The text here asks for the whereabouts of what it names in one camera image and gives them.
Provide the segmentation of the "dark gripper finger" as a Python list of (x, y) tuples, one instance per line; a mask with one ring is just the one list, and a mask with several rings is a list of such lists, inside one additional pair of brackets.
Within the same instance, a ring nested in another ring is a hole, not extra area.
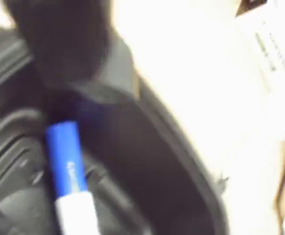
[(110, 49), (109, 0), (5, 0), (5, 7), (50, 86), (87, 81)]

